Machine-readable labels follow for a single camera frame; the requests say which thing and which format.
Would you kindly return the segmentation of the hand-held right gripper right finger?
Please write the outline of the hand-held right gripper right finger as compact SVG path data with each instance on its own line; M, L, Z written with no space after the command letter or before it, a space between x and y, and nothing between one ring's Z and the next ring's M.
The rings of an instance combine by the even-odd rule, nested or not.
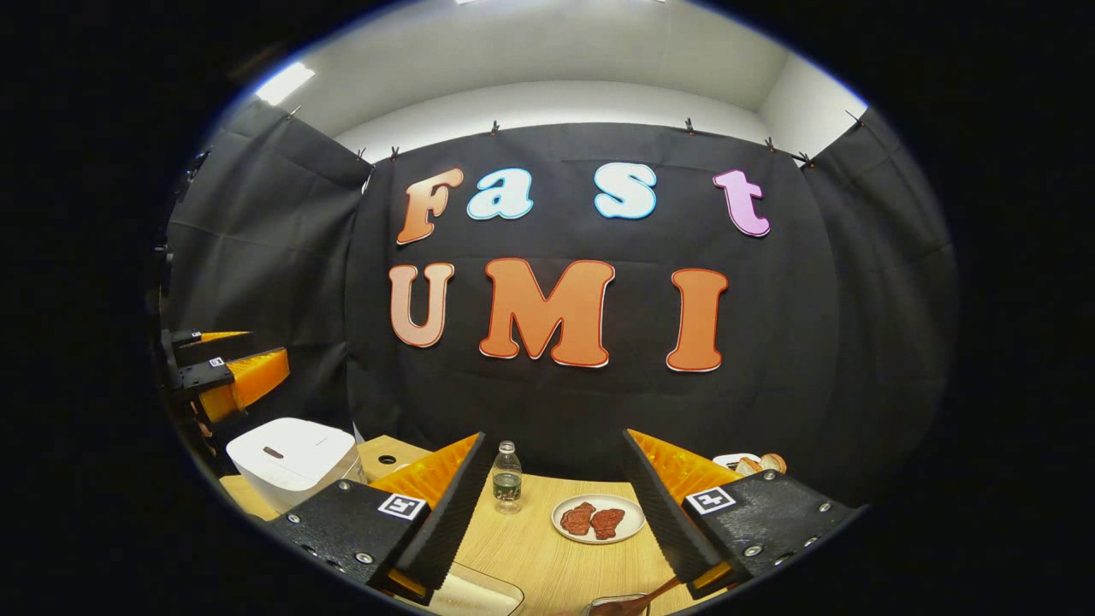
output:
M856 509L786 473L744 477L660 438L623 429L622 468L654 539L693 598L802 560Z

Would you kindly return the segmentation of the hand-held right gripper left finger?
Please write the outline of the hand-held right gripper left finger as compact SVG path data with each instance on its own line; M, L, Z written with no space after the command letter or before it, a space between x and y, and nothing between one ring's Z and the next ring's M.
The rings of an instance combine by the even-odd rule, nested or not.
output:
M428 604L488 479L488 437L468 435L369 484L339 480L269 523L270 535L359 586Z

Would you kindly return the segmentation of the dark wooden spoon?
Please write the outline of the dark wooden spoon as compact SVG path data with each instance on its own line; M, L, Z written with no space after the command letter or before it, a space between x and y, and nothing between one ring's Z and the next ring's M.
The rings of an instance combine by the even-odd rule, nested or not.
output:
M661 597L665 593L681 584L679 578L670 578L661 586L646 594L636 594L630 598L613 598L612 601L593 601L593 603L583 613L583 616L642 616L649 608L654 600Z

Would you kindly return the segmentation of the white rice cooker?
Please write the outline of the white rice cooker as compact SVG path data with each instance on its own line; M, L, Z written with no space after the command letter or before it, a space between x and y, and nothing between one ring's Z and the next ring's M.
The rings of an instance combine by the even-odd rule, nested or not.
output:
M368 483L355 435L302 418L275 418L237 435L227 456L278 513L332 483Z

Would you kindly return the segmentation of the metal wire chopstick holder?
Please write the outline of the metal wire chopstick holder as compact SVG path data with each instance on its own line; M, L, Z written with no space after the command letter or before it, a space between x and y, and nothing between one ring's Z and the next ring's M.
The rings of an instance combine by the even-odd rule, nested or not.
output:
M650 603L646 593L603 596L593 598L580 616L645 616Z

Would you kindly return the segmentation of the white round plate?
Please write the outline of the white round plate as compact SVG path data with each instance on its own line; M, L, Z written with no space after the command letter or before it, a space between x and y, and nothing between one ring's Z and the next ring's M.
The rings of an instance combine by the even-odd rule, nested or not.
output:
M562 516L563 511L583 503L583 501L591 503L595 507L595 510L599 510L599 508L622 508L622 510L626 511L625 518L623 518L623 521L619 523L615 538L597 541L595 539L595 533L591 528L586 536L572 536L560 527L560 516ZM637 534L641 528L646 526L646 518L644 513L642 513L639 505L637 505L633 500L622 498L622 496L607 493L586 493L561 500L560 504L552 511L551 522L560 534L564 536L564 538L581 543L592 543L592 545L625 541Z

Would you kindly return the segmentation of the clear plastic water bottle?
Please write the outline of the clear plastic water bottle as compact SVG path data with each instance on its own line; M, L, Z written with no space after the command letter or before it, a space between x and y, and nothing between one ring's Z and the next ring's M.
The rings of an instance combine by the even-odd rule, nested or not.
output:
M518 513L523 505L523 465L518 460L512 441L502 441L498 445L497 456L489 468L489 481L495 510L505 515Z

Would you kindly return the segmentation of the clear glass dish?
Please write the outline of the clear glass dish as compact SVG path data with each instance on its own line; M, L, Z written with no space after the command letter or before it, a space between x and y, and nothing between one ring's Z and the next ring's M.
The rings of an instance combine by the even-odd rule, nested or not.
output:
M518 601L520 601L518 608L520 608L520 605L523 604L523 601L525 601L525 592L523 592L523 590L520 589L519 586L516 586L512 583L509 583L507 581L500 580L500 578L488 576L486 573L482 573L481 571L479 571L476 569L473 569L473 568L469 568L468 566L463 566L462 563L453 563L451 566L451 569L450 569L450 571L449 571L449 573L448 573L448 576L446 578L448 578L449 576L469 578L469 580L477 581L477 583L481 583L484 586L489 586L492 589L497 589L497 591L505 592L505 593L511 595L512 597L516 597ZM433 612L429 608L429 605L430 604L428 604L426 606L426 609Z

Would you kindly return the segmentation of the ceiling light panel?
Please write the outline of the ceiling light panel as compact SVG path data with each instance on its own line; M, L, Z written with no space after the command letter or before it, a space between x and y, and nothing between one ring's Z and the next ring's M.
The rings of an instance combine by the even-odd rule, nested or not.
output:
M255 90L255 97L270 105L281 104L314 75L316 75L316 70L306 67L306 63L291 62L284 66L277 74L270 75Z

